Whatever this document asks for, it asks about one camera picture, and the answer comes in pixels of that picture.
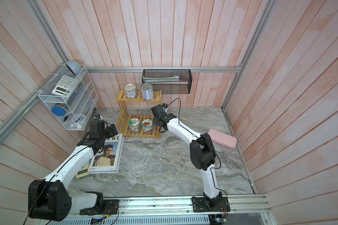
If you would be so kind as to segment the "tomato lid seed jar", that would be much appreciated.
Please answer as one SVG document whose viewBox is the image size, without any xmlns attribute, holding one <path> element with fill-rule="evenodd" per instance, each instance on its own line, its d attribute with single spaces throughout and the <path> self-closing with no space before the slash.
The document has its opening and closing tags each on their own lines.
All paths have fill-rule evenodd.
<svg viewBox="0 0 338 225">
<path fill-rule="evenodd" d="M 141 123 L 143 133 L 151 135 L 153 133 L 153 122 L 150 119 L 145 119 Z"/>
</svg>

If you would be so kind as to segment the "bamboo two-tier shelf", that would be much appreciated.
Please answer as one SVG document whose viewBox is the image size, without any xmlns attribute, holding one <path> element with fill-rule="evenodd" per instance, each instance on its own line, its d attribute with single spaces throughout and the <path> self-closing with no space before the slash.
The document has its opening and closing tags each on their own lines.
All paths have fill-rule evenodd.
<svg viewBox="0 0 338 225">
<path fill-rule="evenodd" d="M 162 104 L 162 92 L 155 91 L 154 98 L 146 101 L 143 99 L 141 95 L 141 91 L 138 91 L 138 96 L 136 98 L 128 98 L 126 96 L 125 90 L 120 90 L 116 97 L 116 101 L 119 105 L 120 115 L 118 117 L 118 121 L 116 123 L 117 131 L 120 134 L 123 134 L 124 137 L 142 137 L 142 138 L 160 138 L 161 133 L 159 132 L 158 126 L 153 126 L 152 134 L 146 134 L 143 131 L 135 134 L 129 128 L 129 121 L 132 118 L 137 118 L 142 122 L 143 119 L 154 119 L 153 113 L 149 110 L 149 113 L 146 115 L 130 115 L 127 110 L 126 102 L 135 102 L 135 103 L 155 103 L 155 104 Z"/>
</svg>

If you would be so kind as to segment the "purple label tin can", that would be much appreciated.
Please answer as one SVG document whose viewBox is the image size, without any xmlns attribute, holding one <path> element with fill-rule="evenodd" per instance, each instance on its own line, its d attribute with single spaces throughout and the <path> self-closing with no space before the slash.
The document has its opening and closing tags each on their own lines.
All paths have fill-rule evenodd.
<svg viewBox="0 0 338 225">
<path fill-rule="evenodd" d="M 150 83 L 143 83 L 141 85 L 141 93 L 144 100 L 149 101 L 154 98 L 153 86 Z"/>
</svg>

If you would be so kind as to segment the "sunflower lid seed jar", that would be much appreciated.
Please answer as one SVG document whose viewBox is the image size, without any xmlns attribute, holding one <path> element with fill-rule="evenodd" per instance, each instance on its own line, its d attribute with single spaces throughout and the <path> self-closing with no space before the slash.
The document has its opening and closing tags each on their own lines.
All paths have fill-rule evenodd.
<svg viewBox="0 0 338 225">
<path fill-rule="evenodd" d="M 131 118 L 128 122 L 129 128 L 132 133 L 137 134 L 141 130 L 141 123 L 138 118 Z"/>
</svg>

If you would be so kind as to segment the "white label tin can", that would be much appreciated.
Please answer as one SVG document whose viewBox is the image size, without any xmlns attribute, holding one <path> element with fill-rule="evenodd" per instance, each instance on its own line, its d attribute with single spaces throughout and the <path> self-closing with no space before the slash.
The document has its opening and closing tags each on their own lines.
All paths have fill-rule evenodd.
<svg viewBox="0 0 338 225">
<path fill-rule="evenodd" d="M 125 91 L 126 97 L 130 99 L 136 98 L 138 95 L 136 85 L 133 83 L 129 83 L 125 85 L 124 91 Z"/>
</svg>

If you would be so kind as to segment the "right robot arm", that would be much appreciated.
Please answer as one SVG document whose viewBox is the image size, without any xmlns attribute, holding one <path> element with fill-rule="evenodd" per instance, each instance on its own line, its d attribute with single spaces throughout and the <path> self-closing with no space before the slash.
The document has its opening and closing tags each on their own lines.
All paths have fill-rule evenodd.
<svg viewBox="0 0 338 225">
<path fill-rule="evenodd" d="M 210 135 L 192 130 L 174 114 L 167 114 L 162 105 L 152 107 L 151 111 L 155 126 L 174 133 L 189 145 L 191 162 L 199 169 L 204 185 L 203 197 L 192 197 L 193 211 L 228 213 L 230 211 L 228 197 L 217 185 L 215 175 L 217 153 Z"/>
</svg>

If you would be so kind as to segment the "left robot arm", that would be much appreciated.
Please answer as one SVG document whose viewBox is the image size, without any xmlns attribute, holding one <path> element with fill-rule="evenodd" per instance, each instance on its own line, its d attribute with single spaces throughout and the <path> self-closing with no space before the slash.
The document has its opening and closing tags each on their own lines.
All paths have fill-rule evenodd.
<svg viewBox="0 0 338 225">
<path fill-rule="evenodd" d="M 93 120 L 90 130 L 77 144 L 72 154 L 42 180 L 28 187 L 28 217 L 62 221 L 69 214 L 82 210 L 103 212 L 105 203 L 100 193 L 84 193 L 71 197 L 67 187 L 82 166 L 103 149 L 108 138 L 118 134 L 115 124 Z"/>
</svg>

